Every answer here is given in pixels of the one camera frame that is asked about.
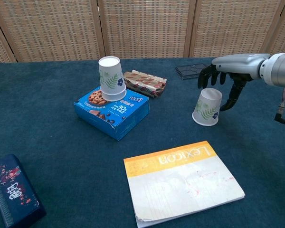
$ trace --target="snack package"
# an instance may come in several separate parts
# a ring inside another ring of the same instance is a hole
[[[155,98],[162,94],[167,79],[132,70],[125,72],[123,78],[126,86],[136,92]]]

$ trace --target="table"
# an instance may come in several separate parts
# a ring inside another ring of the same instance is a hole
[[[181,80],[175,67],[210,62],[121,60],[124,72],[168,81],[163,94],[150,99],[150,114],[120,142],[79,119],[73,108],[99,86],[97,61],[0,63],[0,158],[13,153],[20,159],[47,211],[33,227],[136,227],[123,159],[203,140],[246,197],[154,227],[285,227],[285,126],[274,121],[283,89],[249,82],[217,125],[199,126],[191,117],[197,79]],[[231,85],[228,78],[213,86],[223,102]]]

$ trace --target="white paper cup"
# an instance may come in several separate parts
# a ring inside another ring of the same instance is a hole
[[[118,101],[126,95],[126,86],[120,59],[115,56],[106,56],[98,61],[100,90],[103,99]]]
[[[205,88],[201,91],[196,103],[193,120],[203,126],[213,126],[219,121],[219,108],[222,102],[222,93],[214,88]]]

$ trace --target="robotic hand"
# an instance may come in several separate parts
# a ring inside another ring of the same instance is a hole
[[[206,88],[210,77],[211,85],[215,85],[219,74],[221,85],[225,83],[227,74],[234,81],[229,99],[220,108],[220,111],[225,111],[234,106],[242,89],[249,81],[263,79],[269,85],[285,87],[285,54],[272,56],[270,54],[236,54],[215,58],[212,64],[199,74],[198,88]],[[284,105],[285,89],[278,114],[282,115]]]

